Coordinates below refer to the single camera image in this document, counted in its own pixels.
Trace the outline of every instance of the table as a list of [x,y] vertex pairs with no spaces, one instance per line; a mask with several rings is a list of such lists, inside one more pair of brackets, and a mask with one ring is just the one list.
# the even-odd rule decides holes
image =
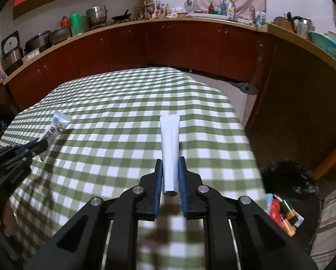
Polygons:
[[[39,137],[59,110],[72,117],[45,162],[11,197],[28,259],[93,196],[118,197],[161,158],[159,118],[180,115],[180,156],[223,195],[265,206],[244,130],[220,91],[170,67],[133,69],[66,82],[16,116],[0,147]],[[162,196],[155,222],[140,221],[137,269],[203,269],[200,221],[186,221],[179,195]]]

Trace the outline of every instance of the rice cooker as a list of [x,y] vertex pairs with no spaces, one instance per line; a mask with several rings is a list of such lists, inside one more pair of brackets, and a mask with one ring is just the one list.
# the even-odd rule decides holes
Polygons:
[[19,46],[18,31],[15,31],[10,36],[2,40],[1,48],[3,54],[2,67],[7,76],[9,76],[23,65],[23,50]]

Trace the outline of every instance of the person's hand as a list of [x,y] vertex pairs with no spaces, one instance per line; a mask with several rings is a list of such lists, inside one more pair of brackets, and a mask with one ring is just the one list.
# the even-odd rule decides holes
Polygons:
[[16,221],[16,217],[13,214],[13,210],[10,206],[10,202],[8,201],[2,212],[2,219],[0,220],[1,224],[4,224],[4,233],[6,236],[11,236],[15,234],[18,230],[18,224]]

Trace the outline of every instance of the metal screw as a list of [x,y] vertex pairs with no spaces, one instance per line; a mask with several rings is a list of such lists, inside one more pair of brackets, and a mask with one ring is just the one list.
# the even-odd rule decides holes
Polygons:
[[243,196],[243,197],[240,198],[240,201],[241,201],[243,204],[249,204],[249,203],[252,201],[252,199],[249,198],[248,196]]
[[198,191],[200,191],[201,193],[207,193],[209,191],[209,187],[201,185],[198,187]]
[[102,202],[101,198],[95,197],[91,200],[93,206],[98,206]]
[[144,189],[141,186],[136,186],[133,188],[133,193],[140,194],[143,193]]

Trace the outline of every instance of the dish rack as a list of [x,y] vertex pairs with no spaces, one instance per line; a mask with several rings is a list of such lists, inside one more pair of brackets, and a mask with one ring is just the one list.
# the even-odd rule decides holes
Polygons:
[[336,59],[336,42],[330,37],[315,31],[308,31],[311,42]]

